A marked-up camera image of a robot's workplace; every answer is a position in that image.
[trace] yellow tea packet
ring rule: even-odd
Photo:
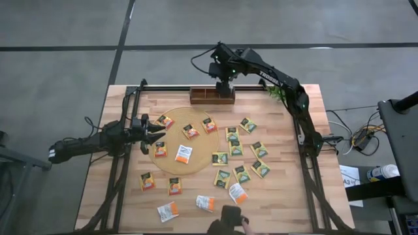
[[[240,140],[240,133],[236,127],[225,128],[227,133],[227,141]]]
[[[231,154],[231,156],[242,155],[243,153],[244,150],[242,148],[242,144],[239,141],[233,140],[229,142],[229,154]]]
[[[257,160],[255,163],[251,165],[251,169],[258,175],[260,178],[264,178],[268,172],[270,172],[270,168],[266,165],[266,163],[262,162],[262,160]]]
[[[167,156],[167,147],[164,142],[155,143],[154,157],[166,157]]]
[[[266,147],[264,146],[264,144],[260,141],[258,141],[255,144],[252,144],[250,146],[251,150],[253,150],[253,153],[255,154],[255,156],[257,158],[261,158],[264,157],[265,155],[268,154]]]
[[[177,195],[182,193],[182,180],[180,177],[169,179],[169,195]]]
[[[257,125],[248,117],[244,118],[241,121],[240,126],[248,133],[252,133],[254,129],[257,127]]]
[[[139,182],[140,182],[140,185],[141,185],[141,189],[143,191],[145,191],[147,189],[152,189],[152,188],[155,187],[154,178],[152,177],[151,172],[142,174],[141,177],[140,177]]]
[[[251,179],[245,166],[239,166],[233,169],[235,178],[238,183],[244,183]]]
[[[228,165],[228,153],[227,152],[212,153],[212,165],[227,166]]]
[[[216,173],[214,185],[221,187],[223,189],[227,189],[230,179],[231,179],[231,173],[223,171],[223,170],[218,170]]]

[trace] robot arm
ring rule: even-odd
[[[281,88],[286,100],[283,102],[287,111],[298,121],[303,133],[303,151],[306,156],[317,157],[323,145],[322,136],[315,130],[309,115],[309,97],[299,81],[273,66],[265,63],[261,56],[251,48],[232,51],[223,43],[218,43],[211,57],[215,60],[209,66],[209,75],[219,78],[221,82],[216,88],[221,95],[231,92],[229,81],[235,79],[238,74],[258,74],[275,86]]]
[[[121,121],[107,123],[102,131],[86,138],[70,138],[60,140],[49,149],[48,160],[58,164],[68,161],[71,157],[89,153],[107,151],[109,156],[118,157],[125,153],[125,147],[129,143],[141,141],[140,149],[143,154],[148,154],[148,144],[153,144],[165,133],[154,133],[165,129],[164,126],[151,124],[148,114],[143,114],[141,119],[132,120],[132,128],[123,128]]]

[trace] hand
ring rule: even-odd
[[[242,228],[244,228],[244,232],[246,233],[246,235],[254,235],[253,231],[251,230],[251,228],[249,227],[249,225],[247,224],[244,218],[242,218],[241,224],[242,224]]]

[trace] green plant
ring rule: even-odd
[[[278,99],[279,101],[286,101],[285,91],[278,86],[268,86],[267,87],[268,94]]]

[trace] metal stand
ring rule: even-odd
[[[18,153],[16,151],[5,148],[4,146],[0,147],[0,163],[9,165],[6,167],[17,165],[17,167],[23,168],[22,175],[20,176],[17,184],[13,187],[14,190],[11,195],[11,201],[10,203],[8,203],[5,214],[2,220],[0,221],[0,235],[6,235],[10,234],[10,222],[14,218],[16,213],[16,202],[19,201],[22,195],[22,190],[25,188],[26,179],[30,174],[32,168],[34,166],[37,166],[45,171],[50,170],[51,163]]]

